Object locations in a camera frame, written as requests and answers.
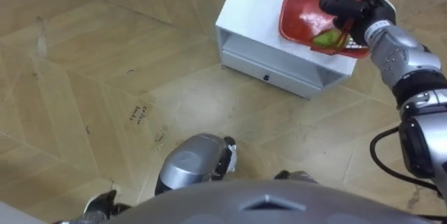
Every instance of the white cabinet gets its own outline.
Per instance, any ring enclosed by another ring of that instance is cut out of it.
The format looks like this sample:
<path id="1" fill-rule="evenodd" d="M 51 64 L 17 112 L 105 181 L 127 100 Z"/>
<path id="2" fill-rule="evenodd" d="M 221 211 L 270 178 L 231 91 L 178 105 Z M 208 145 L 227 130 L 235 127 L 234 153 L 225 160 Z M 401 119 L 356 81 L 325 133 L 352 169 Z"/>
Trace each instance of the white cabinet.
<path id="1" fill-rule="evenodd" d="M 222 64 L 305 98 L 349 78 L 356 59 L 281 37 L 282 1 L 226 0 L 216 23 Z"/>

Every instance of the red plastic basket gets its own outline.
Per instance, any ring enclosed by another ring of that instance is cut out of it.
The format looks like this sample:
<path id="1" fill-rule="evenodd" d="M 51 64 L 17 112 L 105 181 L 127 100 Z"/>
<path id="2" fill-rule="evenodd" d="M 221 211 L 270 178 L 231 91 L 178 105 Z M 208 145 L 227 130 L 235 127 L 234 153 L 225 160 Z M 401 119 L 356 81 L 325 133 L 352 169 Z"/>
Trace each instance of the red plastic basket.
<path id="1" fill-rule="evenodd" d="M 343 33 L 334 43 L 333 47 L 319 47 L 313 44 L 315 36 L 322 31 L 333 29 L 334 16 L 324 13 L 318 6 L 320 0 L 284 0 L 279 20 L 279 32 L 287 39 L 311 47 L 311 50 L 324 54 L 342 54 L 353 58 L 363 58 L 368 55 L 369 49 L 356 44 L 348 31 L 353 24 L 348 20 L 342 29 Z M 336 45 L 345 45 L 342 49 Z"/>

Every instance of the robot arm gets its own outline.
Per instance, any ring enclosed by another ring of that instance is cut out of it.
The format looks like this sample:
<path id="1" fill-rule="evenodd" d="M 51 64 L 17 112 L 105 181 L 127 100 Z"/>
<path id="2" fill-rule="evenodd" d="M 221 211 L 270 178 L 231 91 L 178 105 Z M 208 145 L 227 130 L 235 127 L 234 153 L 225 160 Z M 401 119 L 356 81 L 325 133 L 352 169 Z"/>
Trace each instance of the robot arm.
<path id="1" fill-rule="evenodd" d="M 431 179 L 447 200 L 447 80 L 439 58 L 388 20 L 373 23 L 365 41 L 400 110 L 407 170 Z"/>

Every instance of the herringbone pattern floor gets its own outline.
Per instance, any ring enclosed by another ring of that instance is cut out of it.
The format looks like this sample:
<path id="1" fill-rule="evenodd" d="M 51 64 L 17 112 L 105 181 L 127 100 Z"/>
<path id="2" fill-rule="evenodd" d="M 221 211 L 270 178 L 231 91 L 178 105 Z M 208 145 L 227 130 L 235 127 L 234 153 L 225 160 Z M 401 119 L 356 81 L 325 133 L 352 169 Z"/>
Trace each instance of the herringbone pattern floor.
<path id="1" fill-rule="evenodd" d="M 447 0 L 393 0 L 400 24 L 447 64 Z M 322 184 L 442 214 L 430 191 L 370 160 L 395 126 L 394 100 L 368 61 L 306 101 L 229 69 L 216 43 L 101 0 L 0 0 L 0 200 L 44 221 L 71 218 L 112 186 L 152 196 L 163 158 L 194 133 L 231 135 L 234 177 L 306 170 Z M 380 157 L 403 171 L 397 138 Z"/>

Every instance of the black cable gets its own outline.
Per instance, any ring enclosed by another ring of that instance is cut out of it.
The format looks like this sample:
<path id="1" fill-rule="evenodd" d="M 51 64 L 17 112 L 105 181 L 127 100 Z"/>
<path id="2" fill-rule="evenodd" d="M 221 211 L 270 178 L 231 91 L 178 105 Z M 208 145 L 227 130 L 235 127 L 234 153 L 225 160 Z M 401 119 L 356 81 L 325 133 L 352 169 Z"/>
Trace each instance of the black cable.
<path id="1" fill-rule="evenodd" d="M 399 126 L 394 127 L 390 130 L 386 130 L 380 134 L 378 134 L 372 141 L 371 144 L 369 145 L 369 152 L 371 153 L 371 158 L 372 160 L 387 174 L 393 176 L 394 178 L 397 179 L 401 179 L 403 181 L 418 185 L 418 186 L 422 186 L 424 188 L 428 188 L 431 190 L 434 190 L 438 193 L 438 195 L 441 195 L 441 192 L 439 192 L 438 188 L 431 183 L 422 181 L 420 179 L 414 179 L 411 177 L 408 177 L 406 175 L 400 174 L 399 172 L 396 172 L 394 170 L 392 170 L 391 168 L 387 167 L 385 164 L 383 164 L 379 158 L 377 157 L 377 153 L 376 153 L 376 145 L 377 143 L 382 140 L 385 137 L 388 137 L 389 135 L 392 135 L 394 133 L 397 133 L 399 131 Z M 445 216 L 432 216 L 432 215 L 425 215 L 425 214 L 419 214 L 418 215 L 421 218 L 425 218 L 427 220 L 430 221 L 442 221 L 443 223 L 447 223 L 447 217 Z"/>

